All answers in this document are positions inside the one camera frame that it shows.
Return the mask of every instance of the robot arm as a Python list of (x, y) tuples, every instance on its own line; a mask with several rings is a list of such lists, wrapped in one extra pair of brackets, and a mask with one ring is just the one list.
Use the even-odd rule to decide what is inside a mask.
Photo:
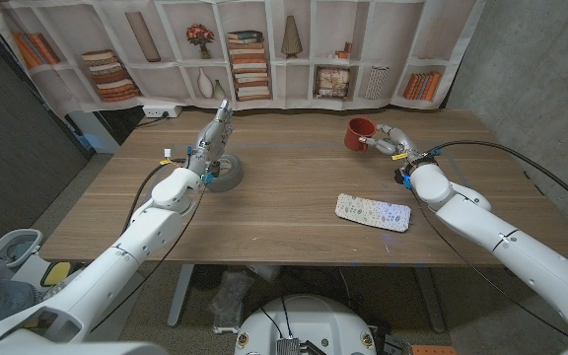
[[(209, 164), (221, 157), (232, 132), (231, 109), (223, 100), (214, 120), (199, 133), (189, 165), (177, 168), (158, 183), (152, 198), (130, 220), (115, 243), (54, 297), (0, 321), (0, 341), (11, 336), (25, 340), (81, 342), (100, 320), (113, 298), (139, 266), (180, 235), (183, 217), (193, 213), (190, 194), (204, 188)], [(49, 316), (53, 324), (43, 335), (24, 324)]]
[(451, 230), (492, 253), (568, 322), (568, 259), (492, 214), (478, 192), (449, 181), (435, 159), (420, 153), (404, 132), (385, 125), (378, 130), (389, 139), (360, 141), (406, 159), (396, 180), (412, 188)]

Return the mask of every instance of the table leg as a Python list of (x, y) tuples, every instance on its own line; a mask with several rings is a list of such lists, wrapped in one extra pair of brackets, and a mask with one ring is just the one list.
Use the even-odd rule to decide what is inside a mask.
[(170, 313), (168, 314), (168, 325), (177, 326), (178, 320), (183, 310), (185, 303), (185, 295), (187, 295), (187, 288), (189, 287), (189, 280), (192, 277), (193, 264), (183, 264), (178, 273), (177, 287), (175, 288), (175, 296), (173, 303), (170, 306)]
[(431, 275), (431, 270), (428, 267), (416, 267), (414, 270), (415, 278), (420, 286), (422, 298), (426, 305), (426, 311), (429, 314), (431, 328), (433, 331), (439, 333), (446, 331), (446, 324), (444, 323), (444, 317), (442, 316), (440, 300), (438, 300), (435, 285), (433, 284), (433, 275)]

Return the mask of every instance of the yellow object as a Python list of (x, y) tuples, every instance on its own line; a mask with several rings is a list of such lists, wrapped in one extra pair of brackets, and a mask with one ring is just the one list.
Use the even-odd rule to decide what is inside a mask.
[(391, 156), (391, 158), (392, 158), (393, 160), (398, 160), (398, 159), (404, 159), (404, 158), (406, 158), (407, 156), (408, 156), (407, 153), (402, 153), (402, 154), (397, 154), (397, 155)]
[(71, 262), (59, 262), (52, 266), (44, 277), (42, 284), (45, 286), (56, 285), (60, 281), (67, 278), (71, 270)]
[(413, 345), (413, 355), (458, 355), (453, 346)]

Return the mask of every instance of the gray wall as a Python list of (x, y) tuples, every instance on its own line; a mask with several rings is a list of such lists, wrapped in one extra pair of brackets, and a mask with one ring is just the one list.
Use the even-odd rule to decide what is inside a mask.
[[(471, 109), (568, 183), (568, 1), (488, 1), (447, 108)], [(567, 192), (527, 170), (568, 220)]]

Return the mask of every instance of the white box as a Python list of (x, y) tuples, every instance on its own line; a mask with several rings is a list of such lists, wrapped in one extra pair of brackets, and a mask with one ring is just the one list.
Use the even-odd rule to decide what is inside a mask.
[(142, 109), (149, 118), (159, 118), (164, 112), (168, 113), (169, 118), (176, 118), (181, 113), (181, 106), (173, 105), (146, 105)]

